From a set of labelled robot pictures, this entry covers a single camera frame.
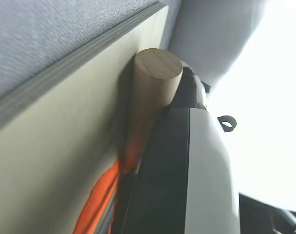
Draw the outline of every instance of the orange fabric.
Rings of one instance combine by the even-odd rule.
[[[73,234],[93,234],[117,187],[118,175],[119,160],[117,159],[94,185]]]

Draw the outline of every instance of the wooden panel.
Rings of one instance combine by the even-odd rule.
[[[133,57],[159,47],[167,11],[154,4],[0,100],[0,234],[73,231],[116,159]]]

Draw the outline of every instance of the plywood edge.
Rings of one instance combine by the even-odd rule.
[[[0,99],[0,128],[144,20],[167,7],[157,2],[91,40]]]

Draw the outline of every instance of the gray wall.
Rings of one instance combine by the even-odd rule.
[[[257,27],[266,0],[184,0],[169,50],[214,86]]]
[[[169,13],[167,48],[182,0]],[[0,97],[154,0],[0,0]]]

